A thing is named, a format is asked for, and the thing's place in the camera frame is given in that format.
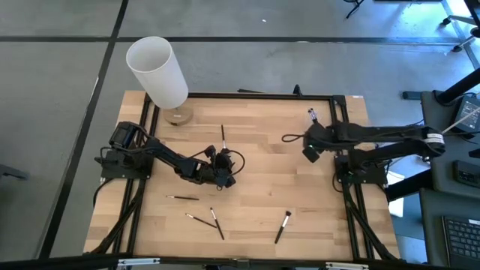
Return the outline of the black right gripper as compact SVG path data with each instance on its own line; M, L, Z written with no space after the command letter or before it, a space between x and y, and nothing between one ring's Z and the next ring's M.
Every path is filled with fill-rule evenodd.
M319 122L314 122L304 133L302 154L310 161L316 162L320 155L314 148L333 149L336 147L331 132Z

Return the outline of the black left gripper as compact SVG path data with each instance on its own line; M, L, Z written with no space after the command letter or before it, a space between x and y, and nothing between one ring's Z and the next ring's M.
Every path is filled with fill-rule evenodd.
M234 162L230 157L230 150L222 148L217 153L217 168L231 169ZM231 175L220 175L220 173L210 164L205 161L199 161L195 171L194 182L198 185L208 184L216 185L218 190L223 188L230 188L236 183L236 180Z

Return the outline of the black brush long silver ferrule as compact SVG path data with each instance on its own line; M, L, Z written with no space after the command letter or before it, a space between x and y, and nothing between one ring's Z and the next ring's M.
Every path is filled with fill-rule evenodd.
M210 212L211 212L211 215L212 215L212 217L213 217L213 219L214 219L215 226L217 227L217 230L218 230L218 232L219 232L219 234L220 234L220 237L221 237L221 239L224 241L225 238L224 238L223 231L222 231L222 229L221 229L221 225L220 225L220 223L218 222L217 216L216 216L216 214L215 214L215 210L214 210L212 207L210 207Z

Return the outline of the grey desk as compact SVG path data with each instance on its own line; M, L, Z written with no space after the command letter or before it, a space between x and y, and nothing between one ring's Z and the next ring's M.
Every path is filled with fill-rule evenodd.
M437 102L432 91L424 91L421 94L421 107L425 125L438 131L443 131L452 124L455 106L441 105ZM469 142L457 135L445 136L444 140L445 153L430 162L434 189L446 193L462 194L468 197L480 196L480 188L456 181L453 173L455 161L463 161L480 166L480 158L469 156L470 151L480 149L480 133L469 139Z
M427 261L449 267L442 216L480 220L480 199L422 189L419 193Z

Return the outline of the black tripod leg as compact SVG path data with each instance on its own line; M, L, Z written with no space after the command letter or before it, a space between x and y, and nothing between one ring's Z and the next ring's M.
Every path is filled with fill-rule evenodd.
M352 10L346 15L345 19L348 20L361 6L365 0L343 0L346 3L352 4Z

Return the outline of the white rod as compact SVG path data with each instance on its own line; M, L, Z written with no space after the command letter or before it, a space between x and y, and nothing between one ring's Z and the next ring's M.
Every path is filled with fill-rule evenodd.
M464 122L470 116L475 115L478 111L480 111L480 107L478 107L477 109L475 109L472 112L465 115L463 118L461 118L461 119L457 120L456 122L454 122L453 124L451 124L449 127L447 127L445 130L442 131L442 134L445 134L446 132L450 131L452 128L454 128L457 125L459 125L460 123Z

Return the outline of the black desk device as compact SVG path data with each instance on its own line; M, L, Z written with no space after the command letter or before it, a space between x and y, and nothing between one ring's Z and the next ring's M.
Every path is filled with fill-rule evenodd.
M454 180L465 185L480 188L480 166L456 160L453 163Z

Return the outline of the thick black pole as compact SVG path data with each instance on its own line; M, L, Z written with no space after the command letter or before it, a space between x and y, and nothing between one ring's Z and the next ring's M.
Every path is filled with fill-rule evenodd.
M475 69L472 73L465 76L460 81L446 91L436 94L436 101L439 104L448 104L453 100L459 98L462 94L468 92L480 83L480 67Z

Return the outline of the grey tablet device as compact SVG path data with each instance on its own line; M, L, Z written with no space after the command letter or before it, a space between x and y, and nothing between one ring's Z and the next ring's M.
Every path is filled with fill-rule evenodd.
M475 132L480 131L480 100L477 97L462 97L454 111L452 123L457 123L452 130L454 132Z

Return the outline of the computer keyboard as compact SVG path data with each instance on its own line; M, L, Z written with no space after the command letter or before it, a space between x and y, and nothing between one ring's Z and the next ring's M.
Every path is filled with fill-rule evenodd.
M442 216L448 265L480 270L480 220Z

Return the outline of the black crossbeam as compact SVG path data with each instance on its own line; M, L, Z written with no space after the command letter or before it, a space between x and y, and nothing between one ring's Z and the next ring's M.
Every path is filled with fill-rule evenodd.
M120 259L158 257L132 256L130 253L84 254L47 259L29 259L0 262L0 270L100 270L118 267ZM160 264L232 266L232 259L159 257ZM443 266L412 264L404 261L386 261L376 259L354 259L353 261L334 260L291 260L291 259L249 259L250 269L260 266L305 267L325 269L326 262L358 263L369 265L370 270L460 270Z

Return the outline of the grey floor object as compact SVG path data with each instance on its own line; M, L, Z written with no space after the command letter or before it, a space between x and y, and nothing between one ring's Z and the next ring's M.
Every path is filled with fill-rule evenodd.
M14 177L19 180L27 180L29 178L29 174L27 172L0 164L0 179L2 179L4 176Z

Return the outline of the black aluminium table frame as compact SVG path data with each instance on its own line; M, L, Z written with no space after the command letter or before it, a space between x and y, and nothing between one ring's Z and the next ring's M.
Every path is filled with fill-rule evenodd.
M162 143L183 155L208 145L226 146L235 159L236 183L223 190L191 184L164 163L155 162L148 180L136 237L135 254L161 257L246 258L280 260L349 260L353 257L344 199L331 186L330 153L311 163L300 141L285 143L284 134L301 134L310 124L307 108L326 107L331 121L342 111L333 100L273 94L190 97L193 120L173 127L148 115ZM170 199L195 197L199 201ZM218 229L185 216L189 213ZM292 212L277 244L285 212Z

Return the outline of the black diagonal frame brace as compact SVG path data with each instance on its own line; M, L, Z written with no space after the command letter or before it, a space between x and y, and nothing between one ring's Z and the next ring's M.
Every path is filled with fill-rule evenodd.
M373 250L375 250L379 254L381 260L399 261L397 257L395 257L392 253L389 252L387 247L380 241L373 229L370 227L366 210L363 208L362 211L354 203L354 200L350 193L350 186L346 183L343 183L342 190L346 208L347 223L349 224L348 227L350 239L353 241L353 244L351 245L353 257L355 259L359 258L358 241L356 240L356 229L353 221L353 218L355 218L356 222L362 229L362 233L364 234L365 248L367 251L368 259L374 258Z
M94 213L83 252L133 254L146 180L108 178L94 193Z

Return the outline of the silver metal bracket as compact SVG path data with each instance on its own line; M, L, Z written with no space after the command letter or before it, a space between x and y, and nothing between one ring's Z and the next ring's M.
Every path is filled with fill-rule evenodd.
M133 266L157 265L160 263L161 263L161 259L159 257L140 257L140 258L119 259L117 266L128 268Z
M326 262L326 270L370 270L369 265L352 262Z

